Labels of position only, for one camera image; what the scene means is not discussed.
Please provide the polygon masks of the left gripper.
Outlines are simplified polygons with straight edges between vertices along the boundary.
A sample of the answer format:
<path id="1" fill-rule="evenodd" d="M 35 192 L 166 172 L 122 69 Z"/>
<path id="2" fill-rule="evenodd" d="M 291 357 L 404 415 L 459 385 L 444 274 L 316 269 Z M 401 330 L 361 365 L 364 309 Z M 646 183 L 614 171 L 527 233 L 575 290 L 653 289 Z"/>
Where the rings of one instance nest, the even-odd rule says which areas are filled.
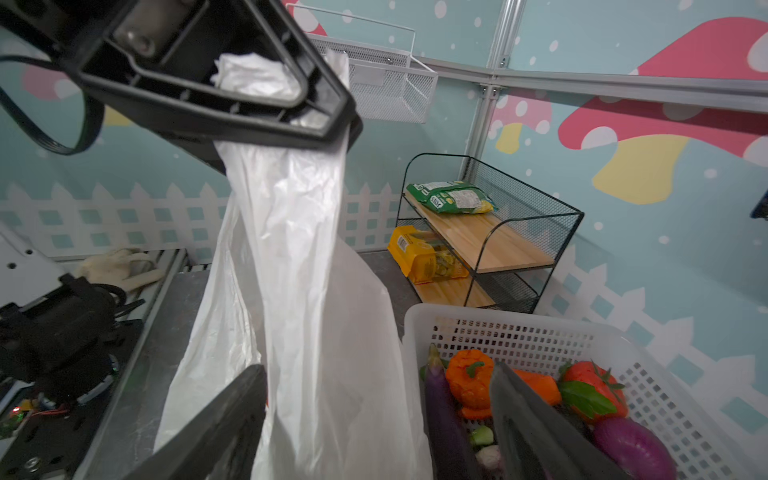
<path id="1" fill-rule="evenodd" d="M 363 122 L 297 22 L 278 1 L 3 1 L 1 26 L 68 70 L 98 101 L 215 170 L 218 141 L 319 150 L 354 143 Z M 213 77 L 226 54 L 286 69 L 296 93 L 234 93 Z"/>

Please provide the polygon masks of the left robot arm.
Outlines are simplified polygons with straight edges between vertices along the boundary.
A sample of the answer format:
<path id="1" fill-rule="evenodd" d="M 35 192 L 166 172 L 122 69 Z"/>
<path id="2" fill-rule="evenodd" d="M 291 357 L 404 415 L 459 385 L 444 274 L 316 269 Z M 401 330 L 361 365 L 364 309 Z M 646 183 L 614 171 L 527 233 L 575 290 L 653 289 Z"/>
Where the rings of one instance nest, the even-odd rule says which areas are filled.
<path id="1" fill-rule="evenodd" d="M 279 1 L 5 1 L 2 26 L 43 52 L 83 94 L 73 146 L 49 137 L 8 95 L 3 109 L 43 149 L 88 150 L 107 109 L 225 171 L 214 145 L 229 141 L 319 150 L 363 129 L 351 92 Z M 273 61 L 296 80 L 288 98 L 213 86 L 225 54 Z M 58 405 L 86 404 L 113 382 L 104 340 L 131 309 L 118 289 L 62 276 L 41 303 L 1 310 L 1 368 Z"/>

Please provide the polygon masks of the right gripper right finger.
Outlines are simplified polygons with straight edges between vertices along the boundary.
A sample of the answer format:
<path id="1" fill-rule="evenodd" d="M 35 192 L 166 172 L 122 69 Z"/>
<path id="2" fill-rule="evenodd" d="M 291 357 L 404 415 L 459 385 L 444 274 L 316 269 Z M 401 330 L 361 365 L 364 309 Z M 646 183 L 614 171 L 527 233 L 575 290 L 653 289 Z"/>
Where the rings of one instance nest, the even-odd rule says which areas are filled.
<path id="1" fill-rule="evenodd" d="M 492 419 L 505 479 L 627 479 L 512 369 L 494 366 Z"/>

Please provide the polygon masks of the white plastic grocery bag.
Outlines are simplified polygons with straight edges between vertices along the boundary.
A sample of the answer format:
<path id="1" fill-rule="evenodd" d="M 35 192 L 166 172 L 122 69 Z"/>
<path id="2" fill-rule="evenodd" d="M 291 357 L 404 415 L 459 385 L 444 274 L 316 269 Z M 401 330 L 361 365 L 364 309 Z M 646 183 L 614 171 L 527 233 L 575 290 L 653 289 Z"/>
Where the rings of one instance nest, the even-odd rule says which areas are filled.
<path id="1" fill-rule="evenodd" d="M 232 192 L 157 447 L 260 365 L 268 392 L 253 478 L 432 476 L 390 296 L 337 234 L 348 142 L 216 143 Z"/>

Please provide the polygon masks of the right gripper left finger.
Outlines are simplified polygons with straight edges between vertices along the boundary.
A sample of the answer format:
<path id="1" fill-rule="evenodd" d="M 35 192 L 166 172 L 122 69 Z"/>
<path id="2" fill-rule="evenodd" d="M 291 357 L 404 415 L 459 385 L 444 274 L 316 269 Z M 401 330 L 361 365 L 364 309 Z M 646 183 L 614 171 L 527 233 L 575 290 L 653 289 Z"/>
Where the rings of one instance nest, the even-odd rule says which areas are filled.
<path id="1" fill-rule="evenodd" d="M 129 479 L 249 479 L 266 413 L 267 373 L 251 365 Z"/>

